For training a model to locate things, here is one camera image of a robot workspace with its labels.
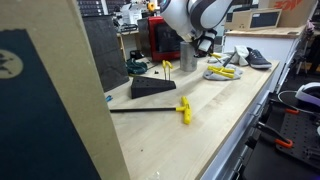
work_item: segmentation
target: shoe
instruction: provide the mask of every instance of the shoe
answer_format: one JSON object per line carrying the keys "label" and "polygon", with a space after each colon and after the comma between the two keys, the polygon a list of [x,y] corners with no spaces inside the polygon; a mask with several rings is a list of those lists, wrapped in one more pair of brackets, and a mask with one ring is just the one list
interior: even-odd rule
{"label": "shoe", "polygon": [[269,69],[272,64],[267,61],[257,49],[247,48],[249,51],[249,56],[246,58],[249,65],[256,69]]}

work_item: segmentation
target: white cable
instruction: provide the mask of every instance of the white cable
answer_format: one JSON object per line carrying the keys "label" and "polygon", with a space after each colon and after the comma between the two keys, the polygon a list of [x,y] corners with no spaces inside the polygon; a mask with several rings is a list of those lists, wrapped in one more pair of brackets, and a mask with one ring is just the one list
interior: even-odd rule
{"label": "white cable", "polygon": [[301,112],[305,112],[305,113],[308,113],[308,114],[312,114],[312,115],[319,116],[319,113],[317,113],[317,112],[307,111],[307,110],[300,109],[300,108],[297,108],[297,107],[295,107],[295,106],[292,106],[292,105],[289,105],[289,104],[285,103],[285,102],[280,98],[281,94],[283,94],[283,93],[297,93],[297,91],[290,91],[290,90],[288,90],[288,91],[282,91],[282,92],[280,92],[280,93],[278,94],[278,99],[279,99],[279,101],[280,101],[281,103],[283,103],[283,104],[285,104],[285,105],[287,105],[287,106],[289,106],[289,107],[292,107],[293,109],[299,110],[299,111],[301,111]]}

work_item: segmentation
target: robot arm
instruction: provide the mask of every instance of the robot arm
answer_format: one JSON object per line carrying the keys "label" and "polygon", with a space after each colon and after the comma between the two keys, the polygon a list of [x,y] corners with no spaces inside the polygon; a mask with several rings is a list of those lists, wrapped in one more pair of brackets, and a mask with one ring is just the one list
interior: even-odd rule
{"label": "robot arm", "polygon": [[186,42],[208,52],[233,0],[163,0],[161,16]]}

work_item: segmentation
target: black rod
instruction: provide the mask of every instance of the black rod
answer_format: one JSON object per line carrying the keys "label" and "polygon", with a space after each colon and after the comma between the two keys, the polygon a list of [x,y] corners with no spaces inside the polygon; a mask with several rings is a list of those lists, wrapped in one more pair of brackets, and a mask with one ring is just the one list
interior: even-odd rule
{"label": "black rod", "polygon": [[110,109],[110,112],[111,112],[111,113],[121,113],[121,112],[150,112],[150,111],[176,111],[176,108]]}

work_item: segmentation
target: wire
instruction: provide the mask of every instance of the wire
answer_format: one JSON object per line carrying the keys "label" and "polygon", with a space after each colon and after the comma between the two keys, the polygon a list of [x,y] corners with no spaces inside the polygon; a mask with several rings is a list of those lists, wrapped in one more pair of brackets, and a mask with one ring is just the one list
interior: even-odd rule
{"label": "wire", "polygon": [[280,93],[278,94],[278,99],[279,99],[279,101],[280,101],[281,103],[283,103],[283,104],[285,104],[286,106],[289,106],[289,107],[291,107],[291,108],[293,108],[293,109],[299,110],[299,111],[301,111],[301,112],[305,112],[305,113],[308,113],[308,114],[320,116],[320,114],[317,113],[317,112],[307,111],[307,110],[300,109],[300,108],[297,108],[297,107],[295,107],[295,106],[292,106],[292,105],[289,105],[289,104],[285,103],[285,102],[280,98],[281,94],[284,94],[284,93],[297,93],[297,91],[287,90],[287,91],[282,91],[282,92],[280,92]]}

